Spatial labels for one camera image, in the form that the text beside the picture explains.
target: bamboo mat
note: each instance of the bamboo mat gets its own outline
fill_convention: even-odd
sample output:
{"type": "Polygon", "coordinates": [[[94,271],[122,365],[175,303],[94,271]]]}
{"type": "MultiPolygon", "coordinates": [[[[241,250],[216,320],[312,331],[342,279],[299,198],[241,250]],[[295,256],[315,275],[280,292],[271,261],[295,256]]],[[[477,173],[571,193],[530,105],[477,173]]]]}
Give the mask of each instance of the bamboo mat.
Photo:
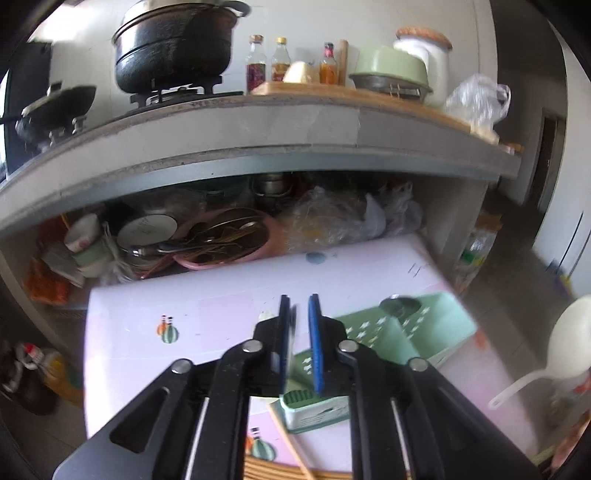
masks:
{"type": "MultiPolygon", "coordinates": [[[[326,472],[314,470],[318,480],[351,480],[351,473],[326,472]]],[[[246,455],[244,460],[245,480],[305,480],[306,477],[296,466],[283,465],[282,463],[267,462],[246,455]]]]}

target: white ladle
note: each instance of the white ladle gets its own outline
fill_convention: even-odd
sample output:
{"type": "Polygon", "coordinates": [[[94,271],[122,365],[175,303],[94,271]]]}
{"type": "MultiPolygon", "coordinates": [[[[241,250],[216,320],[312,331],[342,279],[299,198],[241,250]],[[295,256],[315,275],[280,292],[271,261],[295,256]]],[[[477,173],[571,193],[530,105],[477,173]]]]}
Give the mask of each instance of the white ladle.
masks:
{"type": "Polygon", "coordinates": [[[548,343],[548,364],[521,377],[489,403],[496,410],[524,386],[539,378],[565,380],[591,368],[591,295],[572,303],[560,316],[548,343]]]}

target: pink table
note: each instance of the pink table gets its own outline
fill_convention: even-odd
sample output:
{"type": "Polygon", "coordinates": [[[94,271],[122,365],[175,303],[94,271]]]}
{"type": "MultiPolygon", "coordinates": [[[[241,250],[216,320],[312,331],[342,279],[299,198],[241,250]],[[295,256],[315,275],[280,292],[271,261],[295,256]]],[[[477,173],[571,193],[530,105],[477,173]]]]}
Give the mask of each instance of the pink table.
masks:
{"type": "MultiPolygon", "coordinates": [[[[210,361],[250,338],[260,319],[277,313],[282,294],[299,306],[298,352],[309,347],[306,306],[311,293],[320,295],[324,314],[336,317],[377,305],[394,293],[450,290],[415,235],[324,253],[321,264],[306,255],[290,255],[94,290],[86,320],[88,434],[96,433],[177,358],[210,361]],[[157,335],[162,315],[172,317],[178,341],[164,343],[157,335]]],[[[486,408],[512,379],[480,333],[440,371],[524,453],[537,453],[534,429],[518,397],[497,411],[486,408]]],[[[273,446],[276,461],[295,464],[259,399],[251,402],[253,427],[273,446]]],[[[310,466],[350,470],[348,421],[300,434],[297,441],[310,466]]]]}

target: glass bottle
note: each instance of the glass bottle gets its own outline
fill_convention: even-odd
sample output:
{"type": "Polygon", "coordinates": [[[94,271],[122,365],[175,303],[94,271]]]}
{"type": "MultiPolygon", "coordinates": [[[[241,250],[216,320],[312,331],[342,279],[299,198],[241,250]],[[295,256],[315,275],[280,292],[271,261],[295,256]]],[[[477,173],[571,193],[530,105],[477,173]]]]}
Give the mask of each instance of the glass bottle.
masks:
{"type": "Polygon", "coordinates": [[[267,79],[267,57],[262,35],[251,35],[251,52],[246,57],[246,91],[251,92],[267,79]]]}
{"type": "Polygon", "coordinates": [[[339,83],[339,67],[335,60],[335,46],[324,44],[324,58],[320,62],[320,83],[336,85],[339,83]]]}
{"type": "Polygon", "coordinates": [[[277,48],[271,60],[271,80],[273,82],[282,82],[290,65],[291,58],[287,53],[287,39],[285,37],[277,37],[277,48]]]}

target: pot handle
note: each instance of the pot handle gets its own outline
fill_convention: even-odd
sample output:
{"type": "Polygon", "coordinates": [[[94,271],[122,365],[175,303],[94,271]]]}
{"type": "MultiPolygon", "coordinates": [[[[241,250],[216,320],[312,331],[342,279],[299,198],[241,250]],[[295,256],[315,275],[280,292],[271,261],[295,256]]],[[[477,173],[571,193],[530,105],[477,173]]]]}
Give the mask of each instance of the pot handle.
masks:
{"type": "Polygon", "coordinates": [[[232,10],[241,13],[242,15],[238,15],[239,18],[247,17],[251,12],[251,7],[239,0],[226,0],[220,4],[220,7],[231,8],[232,10]]]}

